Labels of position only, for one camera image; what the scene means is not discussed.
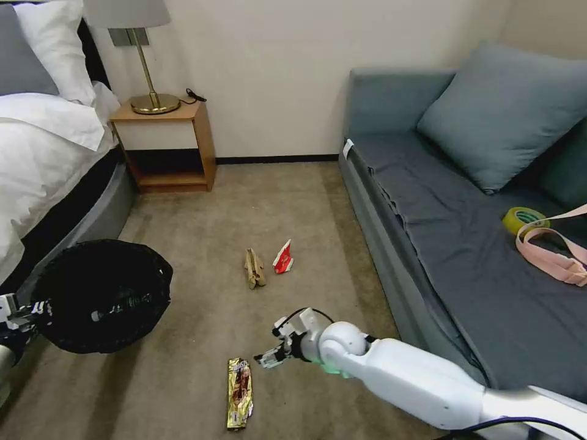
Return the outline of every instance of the white bedsheet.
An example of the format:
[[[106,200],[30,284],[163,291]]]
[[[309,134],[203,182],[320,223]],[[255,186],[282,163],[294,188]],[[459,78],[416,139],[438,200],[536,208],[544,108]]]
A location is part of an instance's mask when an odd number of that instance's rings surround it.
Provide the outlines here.
[[[115,146],[107,121],[118,100],[94,88],[91,107],[38,93],[0,97],[0,284],[22,258],[22,237]]]

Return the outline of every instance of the beige carpet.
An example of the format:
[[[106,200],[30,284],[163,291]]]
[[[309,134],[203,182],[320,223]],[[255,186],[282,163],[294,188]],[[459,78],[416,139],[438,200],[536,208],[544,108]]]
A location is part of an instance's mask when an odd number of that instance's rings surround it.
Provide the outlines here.
[[[270,266],[287,239],[290,273],[251,291],[249,246]],[[14,370],[0,438],[18,440],[429,439],[437,432],[354,380],[289,361],[253,365],[254,414],[226,432],[226,361],[274,345],[275,320],[313,306],[381,337],[392,316],[336,163],[219,168],[211,193],[144,196],[121,239],[175,269],[153,333],[112,355],[38,340]]]

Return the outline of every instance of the white label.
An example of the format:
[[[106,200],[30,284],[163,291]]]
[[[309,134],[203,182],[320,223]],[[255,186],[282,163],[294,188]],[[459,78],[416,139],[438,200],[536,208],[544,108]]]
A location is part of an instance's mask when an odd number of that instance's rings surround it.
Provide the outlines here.
[[[355,144],[353,143],[353,141],[351,141],[350,139],[347,139],[347,143],[344,144],[344,147],[342,149],[342,155],[344,156],[345,159],[349,155],[349,151],[354,145]]]

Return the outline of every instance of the table lamp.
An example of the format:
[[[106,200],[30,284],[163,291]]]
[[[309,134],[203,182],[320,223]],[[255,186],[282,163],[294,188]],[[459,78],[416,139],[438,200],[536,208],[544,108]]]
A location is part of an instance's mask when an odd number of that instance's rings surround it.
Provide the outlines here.
[[[159,94],[153,88],[145,55],[136,35],[137,28],[154,28],[171,22],[163,0],[84,0],[89,25],[99,28],[128,29],[139,52],[149,94],[130,98],[135,113],[161,114],[177,109],[181,102],[173,95]]]

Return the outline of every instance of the yellow tape roll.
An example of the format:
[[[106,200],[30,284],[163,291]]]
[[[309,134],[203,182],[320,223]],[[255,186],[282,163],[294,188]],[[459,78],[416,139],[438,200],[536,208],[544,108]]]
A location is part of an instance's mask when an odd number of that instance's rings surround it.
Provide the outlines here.
[[[518,231],[522,226],[527,223],[532,223],[533,221],[545,219],[546,216],[538,211],[534,211],[530,208],[525,207],[514,207],[511,208],[506,216],[501,221],[503,225],[506,227],[508,231],[512,234],[517,235]],[[550,221],[543,220],[541,222],[536,223],[532,227],[528,228],[528,230],[537,228],[537,227],[550,227]]]

